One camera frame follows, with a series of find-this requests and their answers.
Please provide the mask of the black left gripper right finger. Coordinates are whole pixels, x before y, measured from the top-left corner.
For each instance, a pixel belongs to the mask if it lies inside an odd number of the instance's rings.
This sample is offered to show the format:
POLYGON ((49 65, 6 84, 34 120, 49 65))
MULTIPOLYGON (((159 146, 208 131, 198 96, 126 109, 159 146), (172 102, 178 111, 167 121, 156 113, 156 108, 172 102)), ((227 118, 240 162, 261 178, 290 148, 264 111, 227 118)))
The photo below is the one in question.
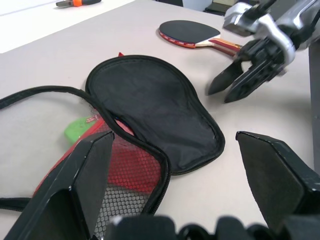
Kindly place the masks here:
POLYGON ((236 134, 247 181, 270 229, 290 215, 320 214, 320 175, 284 141, 239 131, 236 134))

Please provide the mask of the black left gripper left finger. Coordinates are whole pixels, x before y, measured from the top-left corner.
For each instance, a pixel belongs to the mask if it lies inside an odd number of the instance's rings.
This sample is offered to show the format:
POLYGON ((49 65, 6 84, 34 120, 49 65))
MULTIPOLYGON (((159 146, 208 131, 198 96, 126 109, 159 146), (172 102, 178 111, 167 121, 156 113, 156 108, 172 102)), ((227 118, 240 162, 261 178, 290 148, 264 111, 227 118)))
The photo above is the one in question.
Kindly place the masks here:
POLYGON ((46 177, 3 240, 91 240, 114 139, 113 131, 82 139, 46 177))

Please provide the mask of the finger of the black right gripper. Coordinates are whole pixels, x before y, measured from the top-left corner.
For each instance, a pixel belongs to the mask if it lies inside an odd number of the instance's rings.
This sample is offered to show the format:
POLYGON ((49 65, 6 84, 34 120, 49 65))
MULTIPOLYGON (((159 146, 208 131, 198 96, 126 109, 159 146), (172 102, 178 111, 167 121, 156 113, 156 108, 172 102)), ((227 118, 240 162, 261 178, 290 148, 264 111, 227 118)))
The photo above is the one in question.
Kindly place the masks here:
POLYGON ((224 91, 243 73, 242 61, 234 61, 212 80, 208 87, 208 95, 224 91))
POLYGON ((272 75, 272 65, 271 61, 261 61, 253 64, 232 83, 224 102, 231 103, 248 97, 272 75))

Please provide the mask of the table tennis paddle, black rubber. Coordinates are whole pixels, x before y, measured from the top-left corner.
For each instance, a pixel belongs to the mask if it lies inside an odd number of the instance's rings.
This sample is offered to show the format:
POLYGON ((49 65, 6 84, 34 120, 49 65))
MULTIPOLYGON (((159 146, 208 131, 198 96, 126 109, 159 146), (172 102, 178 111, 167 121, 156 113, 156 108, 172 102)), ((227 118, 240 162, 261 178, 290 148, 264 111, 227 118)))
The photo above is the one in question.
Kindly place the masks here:
POLYGON ((195 21, 166 21, 159 26, 158 32, 167 42, 189 49, 210 47, 233 57, 242 48, 222 39, 216 28, 195 21))

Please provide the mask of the black paddle case, red mesh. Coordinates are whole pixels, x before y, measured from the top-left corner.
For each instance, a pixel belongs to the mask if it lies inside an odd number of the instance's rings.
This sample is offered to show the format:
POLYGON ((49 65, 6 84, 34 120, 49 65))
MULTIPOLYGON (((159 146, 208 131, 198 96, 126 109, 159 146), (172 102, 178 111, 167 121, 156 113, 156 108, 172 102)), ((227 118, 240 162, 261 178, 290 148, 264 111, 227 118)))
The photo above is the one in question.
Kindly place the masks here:
MULTIPOLYGON (((186 174, 207 165, 225 147, 222 131, 201 104, 189 79, 159 58, 115 57, 90 72, 84 90, 37 86, 0 99, 0 110, 47 92, 82 98, 97 111, 98 120, 44 180, 81 140, 93 134, 114 133, 107 185, 91 240, 108 240, 109 223, 114 217, 154 214, 171 175, 186 174)), ((0 209, 22 213, 33 197, 0 198, 0 209)))

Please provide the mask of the green plastic object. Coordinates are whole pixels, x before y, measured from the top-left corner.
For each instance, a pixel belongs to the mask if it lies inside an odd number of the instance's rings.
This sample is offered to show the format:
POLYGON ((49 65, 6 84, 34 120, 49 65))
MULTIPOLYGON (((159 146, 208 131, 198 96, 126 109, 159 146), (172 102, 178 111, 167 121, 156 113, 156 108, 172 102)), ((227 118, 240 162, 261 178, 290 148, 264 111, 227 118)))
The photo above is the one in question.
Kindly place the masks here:
POLYGON ((64 136, 70 144, 74 144, 97 121, 97 115, 81 117, 71 122, 64 130, 64 136))

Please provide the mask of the dark background equipment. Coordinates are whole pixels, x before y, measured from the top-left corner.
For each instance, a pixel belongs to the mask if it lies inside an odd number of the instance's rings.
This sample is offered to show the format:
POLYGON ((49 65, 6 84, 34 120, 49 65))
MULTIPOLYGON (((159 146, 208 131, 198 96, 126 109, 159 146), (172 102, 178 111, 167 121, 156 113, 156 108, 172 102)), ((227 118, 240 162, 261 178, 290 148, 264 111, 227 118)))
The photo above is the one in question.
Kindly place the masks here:
POLYGON ((254 3, 254 1, 251 0, 212 0, 211 4, 207 6, 203 12, 224 16, 226 11, 238 2, 244 2, 247 4, 254 3))

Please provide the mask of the grey robot body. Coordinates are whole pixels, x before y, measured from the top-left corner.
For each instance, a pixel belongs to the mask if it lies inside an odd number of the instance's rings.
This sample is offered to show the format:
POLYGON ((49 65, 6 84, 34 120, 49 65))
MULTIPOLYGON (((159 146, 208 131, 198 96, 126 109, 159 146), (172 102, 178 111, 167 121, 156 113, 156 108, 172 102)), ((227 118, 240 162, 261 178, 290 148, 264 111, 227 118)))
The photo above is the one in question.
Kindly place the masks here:
POLYGON ((314 170, 320 175, 320 39, 308 48, 314 170))

